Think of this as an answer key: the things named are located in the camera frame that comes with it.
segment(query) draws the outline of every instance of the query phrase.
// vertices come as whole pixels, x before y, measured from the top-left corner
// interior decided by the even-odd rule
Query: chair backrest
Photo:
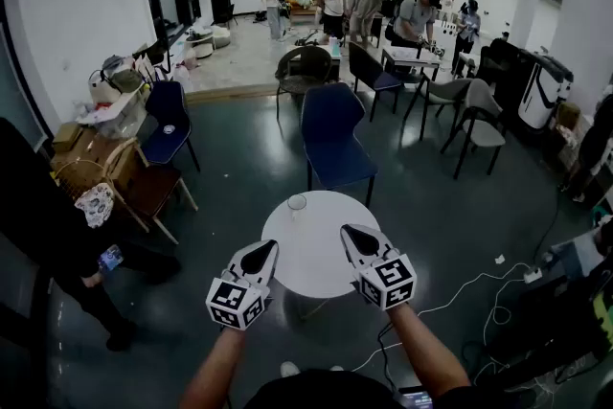
[[[145,109],[159,125],[191,125],[180,82],[157,82],[149,94]]]
[[[474,79],[466,93],[466,107],[478,107],[485,109],[489,114],[498,117],[502,112],[500,106],[496,103],[493,96],[489,92],[488,84],[481,79]]]
[[[305,142],[349,138],[364,117],[364,106],[345,83],[331,83],[306,92],[301,118]]]
[[[442,99],[460,100],[463,99],[466,90],[473,79],[454,79],[451,82],[430,82],[430,94]]]
[[[299,46],[291,52],[286,53],[277,67],[275,77],[282,79],[287,75],[288,63],[291,59],[300,56],[300,75],[315,77],[320,81],[328,78],[329,70],[332,67],[332,57],[328,51],[318,46]]]
[[[349,70],[371,89],[383,72],[383,66],[357,43],[349,44]]]

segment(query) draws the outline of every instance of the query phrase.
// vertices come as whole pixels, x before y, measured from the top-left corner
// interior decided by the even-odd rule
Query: brown wooden chair
[[[134,177],[126,183],[125,189],[121,189],[120,192],[110,175],[124,151],[130,148],[133,148],[141,157],[144,167],[135,172]],[[198,207],[181,178],[179,170],[150,165],[136,138],[130,138],[117,146],[108,156],[102,170],[102,175],[113,189],[117,198],[127,207],[134,219],[146,232],[149,231],[149,228],[141,217],[155,222],[172,242],[175,244],[179,243],[157,217],[177,185],[180,186],[192,207],[198,211]]]

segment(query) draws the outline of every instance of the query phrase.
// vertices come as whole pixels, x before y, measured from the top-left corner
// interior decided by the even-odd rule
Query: black shoe
[[[167,257],[167,263],[164,265],[164,268],[148,273],[147,282],[149,284],[161,284],[172,278],[179,271],[181,271],[180,262],[176,258]]]
[[[112,352],[122,352],[127,350],[132,343],[132,338],[136,332],[136,324],[126,322],[125,328],[119,332],[111,334],[106,340],[106,348]]]

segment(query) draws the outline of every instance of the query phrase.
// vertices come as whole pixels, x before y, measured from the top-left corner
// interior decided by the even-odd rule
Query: round tabletop
[[[376,218],[359,201],[341,193],[302,193],[306,206],[292,212],[283,201],[270,214],[261,239],[279,243],[275,278],[285,288],[311,298],[333,298],[354,291],[353,266],[341,240],[347,223],[380,230]]]

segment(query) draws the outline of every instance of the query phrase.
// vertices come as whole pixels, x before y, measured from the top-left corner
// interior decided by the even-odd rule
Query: floor
[[[370,108],[372,93],[359,96]],[[412,305],[420,311],[444,305],[461,284],[482,271],[501,275],[519,261],[530,261],[555,212],[556,181],[537,152],[511,135],[492,176],[486,176],[489,153],[478,150],[468,155],[460,179],[454,181],[461,142],[456,141],[445,156],[439,154],[451,111],[438,120],[432,112],[419,142],[421,101],[406,127],[400,124],[408,96],[401,95],[399,114],[393,115],[392,98],[384,95],[375,121],[363,120],[356,134],[379,166],[371,211],[417,270],[419,285]],[[174,165],[184,172],[200,210],[195,213],[185,202],[169,205],[162,218],[180,241],[176,248],[156,230],[148,236],[138,234],[150,248],[176,254],[183,270],[158,286],[145,284],[129,270],[117,270],[106,279],[118,309],[139,326],[131,349],[121,353],[108,352],[102,327],[72,298],[52,288],[48,376],[54,407],[175,407],[218,334],[204,303],[212,277],[234,251],[260,238],[264,222],[279,203],[307,187],[297,108],[287,95],[281,99],[279,122],[274,97],[208,102],[190,112],[192,142],[203,172],[195,171],[186,148]],[[340,191],[363,200],[366,182]],[[562,199],[559,206],[547,244],[589,227],[588,214],[572,202]],[[506,261],[496,265],[494,258],[501,254]],[[271,286],[274,302],[248,331],[231,391],[234,407],[242,407],[263,383],[278,377],[287,359],[302,368],[358,367],[377,348],[376,334],[386,323],[384,314],[365,305],[357,294],[331,300],[302,322],[298,309],[315,304],[276,281]],[[481,339],[500,286],[480,280],[451,307],[422,319],[460,356],[464,342]],[[516,298],[522,287],[510,285],[502,304]],[[488,335],[496,330],[490,326]],[[386,342],[397,339],[390,333]],[[417,384],[402,351],[393,349],[389,355],[396,384]],[[475,375],[480,366],[466,368]],[[606,370],[611,370],[610,362],[562,386],[555,407],[588,407]],[[384,381],[381,356],[360,373]],[[553,406],[551,398],[547,404]]]
[[[199,66],[190,71],[192,84],[185,87],[186,92],[275,83],[277,64],[285,55],[287,48],[294,46],[296,40],[308,36],[314,28],[312,22],[302,21],[288,30],[284,41],[280,42],[270,39],[270,30],[266,21],[254,23],[254,16],[247,15],[237,17],[237,22],[238,24],[229,23],[232,42],[216,50],[210,57],[200,59]],[[319,32],[311,40],[321,38],[321,26],[319,28]],[[379,48],[371,46],[369,52],[380,60],[381,50],[388,43],[389,41],[382,37]],[[340,79],[353,80],[349,71],[349,48],[341,48],[341,54],[343,60]],[[437,80],[451,78],[452,58],[452,53],[445,54],[443,68]]]

